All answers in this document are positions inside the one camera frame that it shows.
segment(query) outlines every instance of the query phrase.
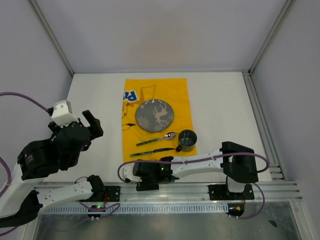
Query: mug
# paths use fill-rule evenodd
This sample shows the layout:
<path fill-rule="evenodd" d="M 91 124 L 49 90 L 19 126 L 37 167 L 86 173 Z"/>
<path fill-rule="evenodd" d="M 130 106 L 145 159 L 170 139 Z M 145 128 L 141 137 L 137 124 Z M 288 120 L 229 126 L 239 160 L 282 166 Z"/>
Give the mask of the mug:
<path fill-rule="evenodd" d="M 179 146 L 175 150 L 177 152 L 190 152 L 196 146 L 197 139 L 198 137 L 194 131 L 189 129 L 183 130 L 179 133 Z"/>

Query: gray plate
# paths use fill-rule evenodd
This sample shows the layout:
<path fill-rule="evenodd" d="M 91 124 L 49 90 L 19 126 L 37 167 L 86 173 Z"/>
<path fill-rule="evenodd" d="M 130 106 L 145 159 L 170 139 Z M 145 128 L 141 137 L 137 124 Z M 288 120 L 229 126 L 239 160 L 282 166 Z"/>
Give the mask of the gray plate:
<path fill-rule="evenodd" d="M 142 103 L 135 112 L 138 125 L 151 133 L 168 128 L 174 121 L 174 111 L 165 101 L 153 99 Z"/>

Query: yellow cloth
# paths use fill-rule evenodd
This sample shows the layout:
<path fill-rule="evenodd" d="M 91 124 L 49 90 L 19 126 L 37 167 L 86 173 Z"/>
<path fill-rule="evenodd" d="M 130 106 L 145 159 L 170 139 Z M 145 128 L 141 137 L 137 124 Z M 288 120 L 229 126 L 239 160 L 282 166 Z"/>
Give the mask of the yellow cloth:
<path fill-rule="evenodd" d="M 151 99 L 167 102 L 173 109 L 172 124 L 161 132 L 148 132 L 137 124 L 135 115 L 140 104 Z M 157 152 L 148 155 L 130 157 L 130 154 L 153 151 L 161 148 L 176 148 L 179 145 L 178 135 L 182 130 L 194 130 L 188 96 L 187 79 L 127 79 L 124 87 L 122 105 L 122 146 L 125 162 L 133 160 L 151 160 L 166 156 L 192 156 L 197 154 L 196 148 L 190 152 L 175 150 Z M 141 146 L 137 143 L 161 138 L 168 132 L 175 132 L 171 140 L 160 140 Z"/>

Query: gray wall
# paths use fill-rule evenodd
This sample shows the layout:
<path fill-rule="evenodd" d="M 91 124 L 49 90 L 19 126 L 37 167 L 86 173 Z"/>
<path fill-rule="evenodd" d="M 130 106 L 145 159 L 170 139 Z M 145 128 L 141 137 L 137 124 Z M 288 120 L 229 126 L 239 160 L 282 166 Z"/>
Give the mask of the gray wall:
<path fill-rule="evenodd" d="M 319 0 L 296 1 L 254 77 L 289 179 L 319 226 Z"/>
<path fill-rule="evenodd" d="M 0 2 L 0 92 L 26 94 L 47 108 L 67 97 L 71 76 L 26 0 Z M 48 138 L 49 116 L 14 96 L 0 97 L 0 156 L 11 169 L 29 142 Z M 6 181 L 0 166 L 0 183 Z M 19 228 L 2 239 L 15 240 Z"/>
<path fill-rule="evenodd" d="M 248 69 L 285 0 L 37 0 L 76 73 Z"/>

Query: white tabletop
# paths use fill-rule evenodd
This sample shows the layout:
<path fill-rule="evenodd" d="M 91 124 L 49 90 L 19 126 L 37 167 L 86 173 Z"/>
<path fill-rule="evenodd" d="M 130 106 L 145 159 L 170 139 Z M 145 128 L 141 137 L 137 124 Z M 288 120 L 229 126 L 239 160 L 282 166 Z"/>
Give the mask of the white tabletop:
<path fill-rule="evenodd" d="M 101 121 L 103 137 L 92 141 L 82 152 L 78 164 L 59 171 L 47 182 L 73 182 L 82 176 L 99 175 L 104 182 L 119 182 L 117 168 L 124 162 L 122 151 L 122 103 L 126 79 L 186 78 L 194 131 L 198 136 L 198 154 L 221 147 L 225 141 L 235 142 L 265 155 L 255 117 L 241 72 L 186 73 L 101 73 L 76 74 L 68 100 L 73 113 L 88 122 L 82 111 L 90 110 Z M 256 159 L 258 170 L 265 163 Z M 271 181 L 269 171 L 259 173 L 259 181 Z M 179 182 L 224 182 L 222 173 L 187 176 Z"/>

